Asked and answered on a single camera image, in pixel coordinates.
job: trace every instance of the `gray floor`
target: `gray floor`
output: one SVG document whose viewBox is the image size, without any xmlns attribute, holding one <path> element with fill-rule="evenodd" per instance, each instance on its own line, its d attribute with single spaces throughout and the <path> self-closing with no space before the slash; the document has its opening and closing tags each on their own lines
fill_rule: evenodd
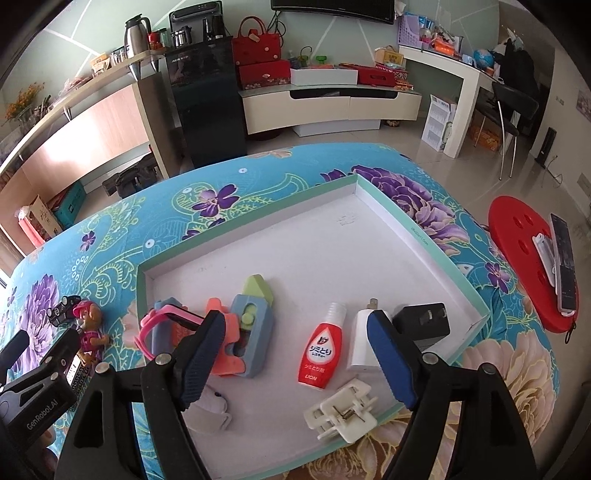
<svg viewBox="0 0 591 480">
<path fill-rule="evenodd" d="M 589 228 L 566 191 L 558 187 L 549 174 L 544 175 L 544 170 L 528 156 L 530 144 L 527 140 L 520 140 L 518 143 L 513 178 L 509 178 L 509 158 L 505 162 L 504 178 L 499 181 L 500 154 L 483 147 L 474 148 L 467 140 L 460 157 L 452 160 L 421 142 L 423 125 L 424 121 L 403 122 L 399 128 L 382 127 L 377 131 L 343 132 L 306 138 L 300 138 L 293 131 L 286 130 L 272 140 L 250 142 L 248 152 L 253 154 L 321 142 L 380 142 L 414 159 L 481 223 L 488 222 L 489 206 L 499 195 L 511 195 L 523 200 L 542 217 L 546 218 L 550 212 L 554 212 L 565 218 L 570 228 L 577 283 L 581 292 L 580 313 L 578 327 L 568 345 L 564 344 L 564 335 L 548 334 L 560 370 L 560 394 L 550 423 L 534 446 L 538 464 L 542 469 L 547 468 L 555 459 L 576 417 L 581 402 L 581 383 L 591 380 L 591 355 L 588 353 L 591 351 L 591 325 L 587 321 L 591 299 L 586 295 L 591 289 Z M 91 192 L 78 220 L 117 200 L 117 195 L 106 197 L 102 189 Z"/>
</svg>

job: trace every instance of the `pink toy figurine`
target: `pink toy figurine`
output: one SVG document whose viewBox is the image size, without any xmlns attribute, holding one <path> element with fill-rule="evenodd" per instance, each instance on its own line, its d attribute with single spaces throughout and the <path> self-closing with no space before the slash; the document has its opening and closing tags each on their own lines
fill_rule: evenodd
<svg viewBox="0 0 591 480">
<path fill-rule="evenodd" d="M 82 300 L 73 309 L 74 316 L 82 320 L 80 328 L 80 351 L 78 356 L 87 365 L 97 360 L 96 353 L 101 351 L 111 340 L 109 335 L 101 335 L 98 330 L 103 322 L 99 306 L 90 300 Z"/>
</svg>

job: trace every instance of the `black chair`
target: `black chair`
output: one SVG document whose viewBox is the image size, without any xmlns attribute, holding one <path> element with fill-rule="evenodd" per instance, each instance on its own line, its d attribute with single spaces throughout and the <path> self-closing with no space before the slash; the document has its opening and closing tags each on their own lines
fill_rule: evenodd
<svg viewBox="0 0 591 480">
<path fill-rule="evenodd" d="M 517 151 L 517 137 L 519 136 L 519 130 L 517 130 L 517 126 L 511 123 L 510 118 L 503 117 L 503 109 L 501 105 L 505 106 L 505 111 L 509 112 L 511 110 L 518 112 L 521 116 L 531 120 L 535 113 L 538 111 L 538 102 L 534 100 L 532 97 L 520 92 L 519 90 L 514 89 L 513 87 L 509 87 L 507 85 L 503 85 L 502 83 L 493 82 L 492 84 L 492 91 L 495 94 L 494 100 L 496 101 L 496 105 L 498 106 L 498 110 L 496 107 L 492 106 L 489 102 L 477 102 L 476 103 L 476 110 L 478 110 L 484 118 L 482 119 L 482 125 L 480 126 L 480 131 L 478 132 L 478 136 L 476 137 L 476 142 L 474 146 L 478 143 L 478 139 L 480 138 L 480 134 L 482 133 L 482 127 L 484 127 L 484 121 L 488 118 L 492 120 L 494 123 L 499 125 L 499 127 L 503 130 L 503 150 L 502 150 L 502 157 L 501 157 L 501 173 L 499 175 L 499 180 L 503 179 L 503 166 L 505 165 L 505 134 L 511 134 L 514 137 L 515 143 L 513 144 L 513 162 L 511 163 L 511 172 L 509 173 L 509 178 L 513 176 L 513 165 L 515 164 L 515 153 Z"/>
</svg>

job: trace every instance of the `bottle label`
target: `bottle label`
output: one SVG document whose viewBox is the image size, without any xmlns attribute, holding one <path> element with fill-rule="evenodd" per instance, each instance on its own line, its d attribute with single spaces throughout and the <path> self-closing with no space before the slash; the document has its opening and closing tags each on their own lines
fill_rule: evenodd
<svg viewBox="0 0 591 480">
<path fill-rule="evenodd" d="M 308 347 L 308 360 L 314 364 L 324 365 L 330 362 L 335 356 L 335 346 L 332 336 L 327 329 L 322 330 L 319 335 L 312 340 Z"/>
</svg>

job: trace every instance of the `handbag handle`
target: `handbag handle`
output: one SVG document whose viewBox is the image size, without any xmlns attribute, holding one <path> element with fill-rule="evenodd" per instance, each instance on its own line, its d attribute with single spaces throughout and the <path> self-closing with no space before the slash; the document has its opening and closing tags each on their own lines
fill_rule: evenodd
<svg viewBox="0 0 591 480">
<path fill-rule="evenodd" d="M 261 27 L 261 35 L 267 33 L 267 29 L 265 28 L 265 24 L 262 22 L 262 20 L 260 18 L 258 18 L 258 17 L 246 17 L 244 20 L 242 20 L 240 22 L 240 27 L 238 27 L 238 37 L 237 38 L 244 36 L 244 35 L 242 35 L 242 26 L 244 25 L 244 22 L 246 20 L 250 20 L 250 19 L 256 20 L 258 22 L 259 26 Z"/>
</svg>

